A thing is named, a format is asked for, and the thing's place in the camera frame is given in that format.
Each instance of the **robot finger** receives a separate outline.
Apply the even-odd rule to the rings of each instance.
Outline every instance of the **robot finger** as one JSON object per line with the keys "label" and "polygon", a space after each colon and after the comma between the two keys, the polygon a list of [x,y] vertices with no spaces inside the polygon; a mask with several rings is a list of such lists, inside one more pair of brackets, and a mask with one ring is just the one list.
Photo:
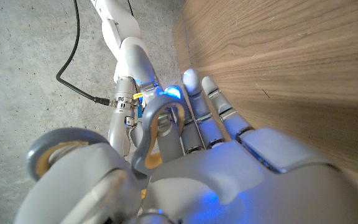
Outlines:
{"label": "robot finger", "polygon": [[253,130],[252,126],[230,105],[211,77],[204,77],[202,86],[231,139]]}
{"label": "robot finger", "polygon": [[190,109],[187,105],[186,99],[183,95],[182,89],[178,85],[172,85],[164,90],[169,95],[179,97],[183,102],[183,109],[185,110],[185,120],[183,131],[181,132],[181,141],[183,143],[183,150],[185,154],[192,153],[204,149],[201,136],[197,130],[197,125],[191,115]]}
{"label": "robot finger", "polygon": [[183,84],[205,148],[211,149],[224,142],[224,136],[213,119],[202,95],[200,77],[197,71],[188,69],[183,76]]}

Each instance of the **wood grain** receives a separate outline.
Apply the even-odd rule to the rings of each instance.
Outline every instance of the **wood grain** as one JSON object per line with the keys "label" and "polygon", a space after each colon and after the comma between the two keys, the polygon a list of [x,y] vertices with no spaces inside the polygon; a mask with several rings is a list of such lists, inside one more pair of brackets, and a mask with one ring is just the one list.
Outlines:
{"label": "wood grain", "polygon": [[187,0],[181,72],[212,76],[256,128],[314,146],[358,184],[358,1]]}

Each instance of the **blue led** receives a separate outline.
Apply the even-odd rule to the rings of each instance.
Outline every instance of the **blue led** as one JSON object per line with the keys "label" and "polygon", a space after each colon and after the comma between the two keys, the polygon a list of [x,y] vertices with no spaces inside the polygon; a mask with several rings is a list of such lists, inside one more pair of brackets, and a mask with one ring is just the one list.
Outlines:
{"label": "blue led", "polygon": [[176,87],[176,86],[170,86],[170,87],[166,88],[164,90],[164,92],[162,92],[162,94],[172,96],[172,97],[176,97],[178,99],[181,98],[180,89],[178,87]]}

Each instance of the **fingertip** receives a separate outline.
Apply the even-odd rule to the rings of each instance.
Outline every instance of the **fingertip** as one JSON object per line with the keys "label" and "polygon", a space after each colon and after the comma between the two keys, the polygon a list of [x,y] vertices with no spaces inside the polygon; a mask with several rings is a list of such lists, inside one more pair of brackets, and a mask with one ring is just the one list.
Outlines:
{"label": "fingertip", "polygon": [[212,78],[209,76],[203,78],[202,86],[206,95],[209,95],[218,89],[218,86],[215,84],[214,80],[212,80]]}
{"label": "fingertip", "polygon": [[185,71],[183,75],[183,84],[190,96],[194,96],[201,92],[200,76],[198,75],[198,72],[192,68]]}

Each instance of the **cable connector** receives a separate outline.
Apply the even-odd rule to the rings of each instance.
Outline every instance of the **cable connector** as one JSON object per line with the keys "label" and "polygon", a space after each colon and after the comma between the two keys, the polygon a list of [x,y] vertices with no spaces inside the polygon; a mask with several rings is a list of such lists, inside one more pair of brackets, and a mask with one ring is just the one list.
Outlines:
{"label": "cable connector", "polygon": [[109,100],[109,99],[106,99],[106,98],[95,97],[95,98],[93,98],[93,101],[94,101],[95,103],[100,103],[100,104],[106,105],[106,106],[109,106],[109,105],[110,105],[110,100]]}

